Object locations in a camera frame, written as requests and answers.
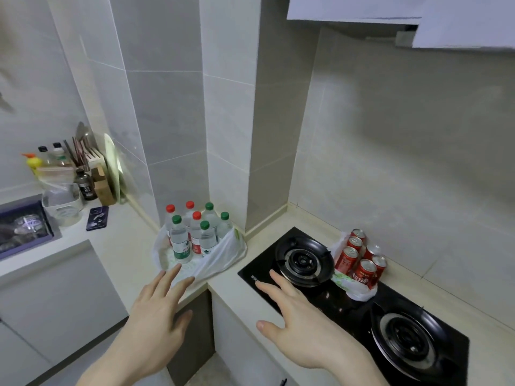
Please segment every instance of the gas stove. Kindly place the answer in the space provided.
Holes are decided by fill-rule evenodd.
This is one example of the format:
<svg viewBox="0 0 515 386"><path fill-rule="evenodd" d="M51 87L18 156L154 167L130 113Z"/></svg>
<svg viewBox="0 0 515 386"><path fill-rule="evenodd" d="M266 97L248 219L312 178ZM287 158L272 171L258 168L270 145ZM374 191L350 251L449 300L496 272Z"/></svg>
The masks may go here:
<svg viewBox="0 0 515 386"><path fill-rule="evenodd" d="M330 280L334 263L327 248L296 227L238 273L280 312L255 287L256 280L275 284L271 269L363 344L390 384L466 386L470 345L466 336L381 282L369 301L350 299Z"/></svg>

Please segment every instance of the plastic bag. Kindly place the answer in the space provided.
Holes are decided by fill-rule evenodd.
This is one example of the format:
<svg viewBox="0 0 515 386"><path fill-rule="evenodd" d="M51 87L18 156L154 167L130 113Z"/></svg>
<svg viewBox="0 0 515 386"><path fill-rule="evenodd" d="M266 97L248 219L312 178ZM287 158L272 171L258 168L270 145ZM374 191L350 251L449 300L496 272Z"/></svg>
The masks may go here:
<svg viewBox="0 0 515 386"><path fill-rule="evenodd" d="M340 239L337 243L333 244L329 248L331 251L331 255L336 263L342 250L347 244L347 240L349 239L350 233L342 232ZM338 270L334 270L334 275L331 280L336 283L340 288L344 289L347 292L347 296L353 300L357 300L360 302L366 302L370 298L374 297L377 293L377 286L375 285L372 289L369 289L367 285L354 280L351 277L344 275Z"/></svg>
<svg viewBox="0 0 515 386"><path fill-rule="evenodd" d="M235 262L245 257L247 244L243 235L232 228L226 236L220 240L213 248L212 252L206 256L194 255L186 264L183 264L181 271L174 279L180 281L186 277L194 276L196 281L201 281L211 276L225 271ZM159 270L169 270L178 262L174 257L174 252L168 242L168 232L166 227L161 227L152 248L152 258Z"/></svg>

